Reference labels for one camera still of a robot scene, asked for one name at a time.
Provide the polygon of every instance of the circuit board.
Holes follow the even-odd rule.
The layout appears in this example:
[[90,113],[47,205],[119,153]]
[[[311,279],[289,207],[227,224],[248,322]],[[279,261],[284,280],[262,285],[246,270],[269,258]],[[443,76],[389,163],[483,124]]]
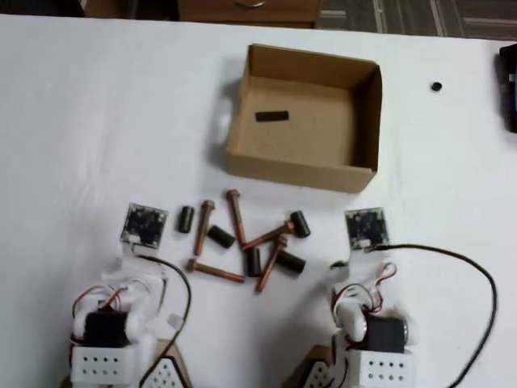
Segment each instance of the circuit board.
[[120,235],[122,243],[158,249],[168,212],[149,206],[129,204],[128,216]]
[[345,212],[345,218],[352,250],[389,244],[382,208],[351,210]]

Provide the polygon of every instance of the cardboard box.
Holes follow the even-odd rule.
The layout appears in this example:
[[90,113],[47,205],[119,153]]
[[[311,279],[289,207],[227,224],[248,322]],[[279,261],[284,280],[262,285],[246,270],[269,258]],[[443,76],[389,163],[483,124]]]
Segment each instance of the cardboard box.
[[[377,171],[382,79],[372,61],[253,44],[226,145],[230,174],[360,192]],[[257,122],[256,112],[288,111]]]

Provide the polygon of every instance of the copper bolt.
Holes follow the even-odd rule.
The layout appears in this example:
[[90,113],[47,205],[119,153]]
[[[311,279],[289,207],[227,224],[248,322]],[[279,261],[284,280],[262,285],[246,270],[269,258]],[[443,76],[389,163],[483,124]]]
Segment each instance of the copper bolt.
[[241,209],[239,208],[239,197],[241,193],[237,190],[228,190],[226,192],[226,199],[229,202],[229,209],[232,213],[233,227],[237,235],[237,241],[242,247],[246,243],[246,236],[244,235],[244,226],[242,225]]
[[273,270],[273,267],[275,266],[276,256],[278,256],[278,253],[282,249],[284,249],[287,245],[288,245],[288,240],[285,238],[285,236],[283,236],[283,235],[278,236],[278,238],[275,241],[275,246],[273,247],[273,252],[269,256],[267,265],[264,268],[262,275],[258,279],[257,287],[255,287],[255,291],[257,293],[261,293],[264,290],[264,288],[266,287],[266,283],[269,280],[271,271]]
[[203,242],[208,232],[208,220],[210,219],[210,214],[215,208],[216,205],[213,203],[213,200],[206,200],[201,205],[200,225],[197,229],[197,237],[195,238],[194,246],[194,255],[196,256],[201,255],[201,252],[203,252]]
[[188,272],[199,271],[202,273],[207,273],[212,276],[222,277],[223,279],[231,280],[231,281],[234,281],[235,283],[244,283],[244,280],[246,280],[246,278],[243,275],[238,275],[237,273],[223,271],[222,269],[210,267],[208,265],[199,264],[195,259],[188,260],[187,271]]
[[280,236],[281,234],[292,234],[294,233],[294,224],[292,221],[284,221],[284,224],[272,230],[271,232],[268,232],[258,238],[256,238],[253,241],[250,241],[242,246],[242,250],[245,251],[248,248],[253,248],[258,246],[259,244],[265,243],[266,241],[272,240],[275,237]]

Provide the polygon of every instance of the black rubber spacer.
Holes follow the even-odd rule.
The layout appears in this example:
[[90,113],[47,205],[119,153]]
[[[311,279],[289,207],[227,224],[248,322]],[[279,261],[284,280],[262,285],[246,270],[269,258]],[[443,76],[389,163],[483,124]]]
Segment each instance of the black rubber spacer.
[[192,228],[192,220],[194,219],[194,208],[192,206],[183,206],[178,218],[178,232],[190,233]]
[[210,228],[207,236],[226,249],[230,248],[235,242],[234,236],[232,236],[227,231],[222,230],[217,225],[214,225]]
[[305,260],[284,250],[278,252],[276,263],[297,274],[301,274],[305,268]]
[[246,255],[246,273],[248,277],[259,277],[262,273],[260,266],[260,249],[257,247],[245,250]]
[[307,225],[307,221],[305,220],[304,214],[301,210],[291,213],[290,218],[294,224],[294,234],[298,238],[306,238],[310,236],[309,225]]
[[433,91],[441,91],[442,90],[442,84],[440,82],[433,82],[431,85],[431,89]]

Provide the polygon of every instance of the wooden cabinet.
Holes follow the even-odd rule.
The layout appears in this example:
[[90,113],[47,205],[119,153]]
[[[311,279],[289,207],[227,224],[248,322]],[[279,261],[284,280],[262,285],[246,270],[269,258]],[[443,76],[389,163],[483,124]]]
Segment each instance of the wooden cabinet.
[[180,0],[181,20],[313,27],[321,0]]

